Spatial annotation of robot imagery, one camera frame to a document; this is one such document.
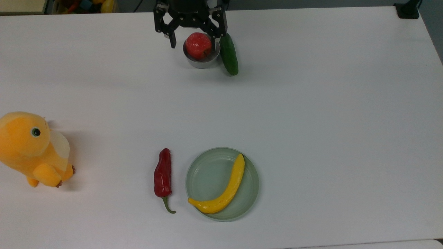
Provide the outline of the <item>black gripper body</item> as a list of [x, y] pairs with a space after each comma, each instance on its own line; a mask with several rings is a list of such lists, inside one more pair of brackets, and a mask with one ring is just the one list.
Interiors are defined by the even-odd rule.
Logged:
[[168, 14], [174, 27], [212, 28], [211, 10], [222, 8], [221, 0], [167, 0]]

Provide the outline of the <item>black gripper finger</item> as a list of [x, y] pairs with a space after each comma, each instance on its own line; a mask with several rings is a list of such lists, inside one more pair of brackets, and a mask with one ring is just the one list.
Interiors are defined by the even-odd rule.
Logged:
[[215, 43], [227, 33], [227, 18], [225, 9], [204, 10], [204, 32], [210, 37], [212, 51], [215, 50]]
[[169, 14], [172, 7], [169, 3], [157, 3], [154, 6], [154, 24], [157, 33], [162, 33], [169, 39], [171, 48], [176, 47], [175, 30], [181, 24], [180, 14], [172, 15], [172, 20], [168, 24], [164, 21], [165, 14]]

